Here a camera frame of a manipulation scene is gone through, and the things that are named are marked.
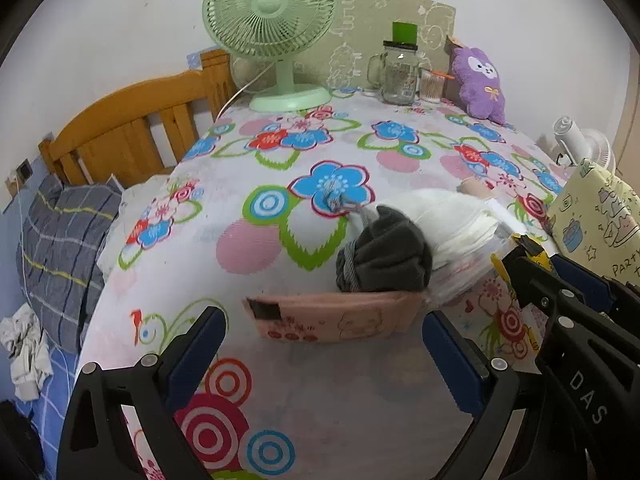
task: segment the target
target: yellow paper bag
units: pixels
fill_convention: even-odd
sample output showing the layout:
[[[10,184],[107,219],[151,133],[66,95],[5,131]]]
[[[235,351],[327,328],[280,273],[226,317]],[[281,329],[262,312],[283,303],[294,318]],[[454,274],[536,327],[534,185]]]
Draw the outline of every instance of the yellow paper bag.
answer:
[[[628,184],[585,159],[547,215],[564,256],[600,276],[640,285],[640,199]]]

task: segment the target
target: fan base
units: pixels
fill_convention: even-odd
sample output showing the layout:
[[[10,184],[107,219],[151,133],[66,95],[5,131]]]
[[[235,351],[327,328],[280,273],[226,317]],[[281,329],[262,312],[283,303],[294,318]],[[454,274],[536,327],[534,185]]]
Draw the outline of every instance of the fan base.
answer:
[[[281,94],[275,86],[267,88],[254,95],[249,108],[256,112],[295,112],[315,108],[331,100],[331,94],[321,86],[297,84],[294,90]]]

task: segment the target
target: floral tablecloth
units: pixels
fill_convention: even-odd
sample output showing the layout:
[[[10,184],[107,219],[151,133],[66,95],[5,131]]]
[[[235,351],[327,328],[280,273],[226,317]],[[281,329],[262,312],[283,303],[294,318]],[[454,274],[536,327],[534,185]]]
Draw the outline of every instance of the floral tablecloth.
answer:
[[[366,204],[408,189],[455,190],[470,176],[553,248],[539,220],[564,173],[511,126],[452,105],[385,105],[354,89],[297,114],[232,107],[142,213],[80,367],[162,352],[215,305],[226,339],[175,417],[214,478],[430,478],[470,418],[424,349],[421,319],[405,334],[333,345],[311,343],[313,326],[285,319],[270,340],[258,338],[241,300],[336,290],[337,251],[358,230],[328,208],[327,193]],[[531,368],[542,320],[494,273],[446,313],[488,356]],[[135,412],[126,417],[149,478],[162,478]]]

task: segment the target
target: green electric fan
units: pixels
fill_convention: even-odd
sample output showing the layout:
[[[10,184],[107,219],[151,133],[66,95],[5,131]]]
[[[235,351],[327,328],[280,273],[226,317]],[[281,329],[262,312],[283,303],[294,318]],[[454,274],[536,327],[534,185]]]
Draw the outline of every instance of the green electric fan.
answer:
[[[321,86],[295,84],[293,56],[327,31],[335,0],[204,0],[205,27],[213,40],[235,56],[270,60],[276,85],[254,95],[258,112],[305,110],[328,102]]]

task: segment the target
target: wooden bed frame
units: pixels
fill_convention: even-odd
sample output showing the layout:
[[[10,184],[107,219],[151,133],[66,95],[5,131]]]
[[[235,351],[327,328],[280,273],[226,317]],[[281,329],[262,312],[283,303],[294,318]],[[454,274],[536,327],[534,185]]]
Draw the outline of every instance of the wooden bed frame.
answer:
[[[175,160],[198,140],[188,103],[206,99],[212,117],[236,92],[229,54],[212,50],[200,55],[202,70],[149,79],[103,97],[80,112],[55,140],[39,144],[44,163],[66,184],[87,184],[82,159],[94,183],[113,173],[123,186],[146,181],[165,168],[146,117],[158,112]]]

